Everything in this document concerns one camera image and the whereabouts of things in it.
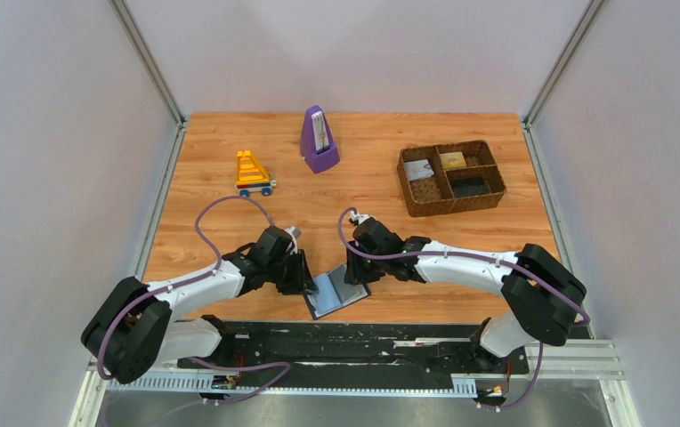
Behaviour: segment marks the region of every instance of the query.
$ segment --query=wicker basket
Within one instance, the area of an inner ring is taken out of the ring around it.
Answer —
[[[442,168],[440,154],[457,151],[463,153],[465,167],[445,171]],[[434,176],[409,181],[404,164],[422,159],[429,161]],[[484,179],[487,194],[455,197],[450,182],[473,177]],[[506,192],[505,183],[486,141],[403,149],[398,160],[398,178],[401,180],[409,215],[414,217],[489,209],[497,206]]]

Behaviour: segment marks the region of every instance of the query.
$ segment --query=wooden table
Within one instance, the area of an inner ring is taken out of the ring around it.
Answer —
[[[524,243],[556,254],[537,178],[514,114],[327,113],[340,149],[340,163],[314,174],[298,154],[303,122],[298,114],[194,114],[174,171],[172,187],[154,240],[145,280],[173,278],[207,266],[214,254],[193,222],[208,202],[237,194],[235,159],[250,149],[272,179],[274,193],[253,197],[281,228],[298,225],[313,275],[345,261],[337,237],[338,215],[349,205],[373,214],[402,238],[428,236],[478,250],[509,251]],[[395,172],[408,146],[484,139],[497,160],[507,193],[495,209],[411,218]],[[212,209],[202,230],[223,253],[255,241],[268,225],[253,205],[239,200]],[[346,222],[345,235],[352,226]],[[372,295],[327,315],[326,321],[480,323],[505,311],[494,295],[448,283],[420,284],[383,278]],[[221,301],[190,316],[215,314],[239,320],[311,320],[304,298],[284,296],[272,284]]]

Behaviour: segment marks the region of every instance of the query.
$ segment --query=perforated metal strip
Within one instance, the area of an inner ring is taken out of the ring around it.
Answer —
[[[201,372],[148,372],[129,384],[112,380],[108,391],[180,391],[180,392],[226,392],[244,394],[256,387],[237,387],[235,390],[218,389],[212,374]],[[308,387],[271,387],[266,394],[320,395],[320,396],[390,396],[390,397],[432,397],[432,398],[475,398],[476,381],[472,378],[453,378],[452,389],[335,389]]]

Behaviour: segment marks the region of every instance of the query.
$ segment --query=gray wall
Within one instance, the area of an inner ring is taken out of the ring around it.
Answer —
[[[528,110],[587,0],[129,0],[184,113]]]
[[[0,426],[67,422],[173,137],[108,2],[0,1]]]
[[[610,1],[536,130],[596,330],[680,426],[680,2]]]

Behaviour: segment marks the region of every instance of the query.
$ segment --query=metal frame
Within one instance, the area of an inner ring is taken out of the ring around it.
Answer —
[[[148,46],[143,41],[141,32],[137,28],[130,10],[125,0],[109,0],[109,3],[117,13],[117,18],[122,23],[134,49],[147,69],[150,79],[155,85],[159,96],[165,103],[173,120],[178,124],[178,133],[171,148],[164,176],[160,182],[158,196],[154,204],[154,209],[150,218],[147,235],[142,243],[139,253],[139,260],[135,273],[141,277],[146,270],[149,260],[151,246],[156,235],[157,226],[161,217],[162,209],[166,201],[177,158],[182,147],[183,136],[186,131],[188,120],[177,106],[169,87],[167,86],[156,62],[153,60]],[[600,12],[605,0],[590,0],[583,16],[575,27],[571,38],[563,48],[563,52],[555,63],[546,82],[534,100],[529,113],[523,119],[524,136],[530,152],[532,164],[537,175],[537,181],[542,193],[548,219],[552,227],[555,242],[561,257],[561,261],[572,270],[573,257],[569,247],[563,239],[567,235],[563,231],[563,222],[557,213],[557,206],[553,199],[553,189],[545,176],[545,167],[541,152],[537,147],[537,138],[532,126],[536,123],[539,114],[542,112],[547,99],[554,90],[557,82],[567,68],[574,53],[578,50],[581,41],[591,28],[595,18]],[[531,371],[536,368],[538,345],[536,343],[526,346],[526,354]],[[152,391],[194,391],[200,383],[194,380],[211,377],[216,371],[200,369],[191,371],[189,369],[179,369],[169,364],[155,367],[148,373],[150,379],[143,383],[144,390]],[[516,375],[529,378],[530,375]],[[501,375],[454,375],[454,389],[451,391],[409,391],[408,393],[391,392],[387,390],[360,391],[351,389],[331,390],[331,389],[296,389],[274,387],[269,393],[273,394],[311,394],[311,395],[392,395],[392,396],[418,396],[418,397],[462,397],[471,390],[471,384],[477,380],[493,380]],[[639,419],[636,414],[630,392],[628,390],[626,377],[620,367],[618,355],[611,341],[606,340],[569,340],[563,347],[545,347],[544,360],[541,367],[540,378],[542,380],[573,380],[573,379],[594,379],[598,380],[602,388],[609,417],[614,427],[639,426]],[[85,379],[78,395],[76,406],[70,417],[69,426],[94,426],[98,419],[103,397],[108,390],[123,390],[132,387],[120,386],[112,382],[104,382],[96,372],[95,363],[91,363],[86,370]],[[241,388],[240,391],[249,392],[251,388]]]

